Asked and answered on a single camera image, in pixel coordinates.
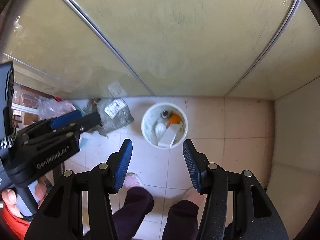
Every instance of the human hand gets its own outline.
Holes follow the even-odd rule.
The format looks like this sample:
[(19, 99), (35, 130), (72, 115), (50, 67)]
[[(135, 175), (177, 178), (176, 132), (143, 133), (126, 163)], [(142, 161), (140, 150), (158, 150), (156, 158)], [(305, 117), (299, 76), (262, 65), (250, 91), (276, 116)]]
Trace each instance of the human hand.
[[(35, 188), (35, 195), (37, 199), (40, 199), (38, 209), (42, 204), (44, 198), (47, 196), (47, 187), (45, 185), (45, 181), (48, 180), (45, 176), (42, 176), (38, 179), (38, 184)], [(8, 210), (16, 217), (23, 218), (20, 214), (19, 208), (16, 206), (17, 196), (16, 193), (12, 189), (5, 189), (1, 192), (1, 196), (3, 201), (8, 207)]]

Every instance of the red sleeve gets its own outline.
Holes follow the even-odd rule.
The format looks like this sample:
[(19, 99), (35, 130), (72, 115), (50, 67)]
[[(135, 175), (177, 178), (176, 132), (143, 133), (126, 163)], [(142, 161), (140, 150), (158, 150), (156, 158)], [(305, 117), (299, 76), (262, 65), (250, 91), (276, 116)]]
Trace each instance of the red sleeve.
[(2, 217), (17, 238), (23, 240), (30, 223), (12, 215), (5, 204), (3, 207)]

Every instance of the shoe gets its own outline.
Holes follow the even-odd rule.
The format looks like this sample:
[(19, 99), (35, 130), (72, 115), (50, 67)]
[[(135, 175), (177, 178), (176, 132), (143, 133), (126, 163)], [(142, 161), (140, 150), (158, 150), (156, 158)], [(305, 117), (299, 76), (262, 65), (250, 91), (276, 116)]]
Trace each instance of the shoe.
[(126, 189), (129, 189), (132, 187), (144, 187), (144, 184), (137, 174), (135, 174), (133, 172), (129, 172), (125, 176), (123, 186)]
[(192, 203), (200, 207), (204, 200), (204, 195), (200, 195), (198, 191), (192, 187), (188, 189), (187, 192), (183, 195), (182, 200), (191, 201)]

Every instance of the person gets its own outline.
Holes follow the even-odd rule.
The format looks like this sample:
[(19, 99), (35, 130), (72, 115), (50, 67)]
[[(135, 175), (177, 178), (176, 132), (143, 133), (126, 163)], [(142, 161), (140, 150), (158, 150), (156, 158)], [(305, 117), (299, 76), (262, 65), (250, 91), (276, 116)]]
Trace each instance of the person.
[[(145, 189), (137, 174), (128, 173), (123, 187), (128, 190), (124, 206), (113, 214), (113, 220), (119, 240), (130, 240), (137, 233), (144, 217), (153, 209), (154, 199), (151, 193)], [(45, 184), (42, 181), (37, 185), (35, 193), (41, 199), (41, 203), (46, 195)], [(15, 235), (22, 240), (29, 223), (21, 219), (22, 216), (15, 207), (16, 196), (14, 191), (6, 190), (2, 195), (5, 210), (9, 212), (9, 214), (4, 214), (4, 216), (7, 216), (5, 220)], [(196, 239), (198, 232), (197, 215), (203, 200), (204, 195), (198, 194), (194, 188), (188, 189), (182, 199), (170, 207), (162, 240)], [(84, 239), (91, 240), (90, 231), (86, 233)]]

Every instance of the white bucket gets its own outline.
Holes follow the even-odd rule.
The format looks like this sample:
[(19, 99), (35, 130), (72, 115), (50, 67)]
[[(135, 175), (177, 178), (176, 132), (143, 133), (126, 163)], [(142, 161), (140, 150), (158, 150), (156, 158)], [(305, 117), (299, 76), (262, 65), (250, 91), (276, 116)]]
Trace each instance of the white bucket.
[[(163, 111), (173, 111), (177, 115), (180, 116), (181, 121), (183, 123), (180, 133), (177, 134), (176, 139), (174, 140), (172, 146), (170, 148), (159, 147), (158, 139), (155, 134), (155, 126), (158, 120), (162, 116)], [(168, 150), (177, 147), (180, 143), (184, 141), (188, 132), (188, 119), (186, 114), (182, 111), (182, 109), (171, 103), (158, 103), (151, 106), (143, 115), (141, 121), (141, 131), (145, 140), (151, 144), (153, 147), (158, 149)]]

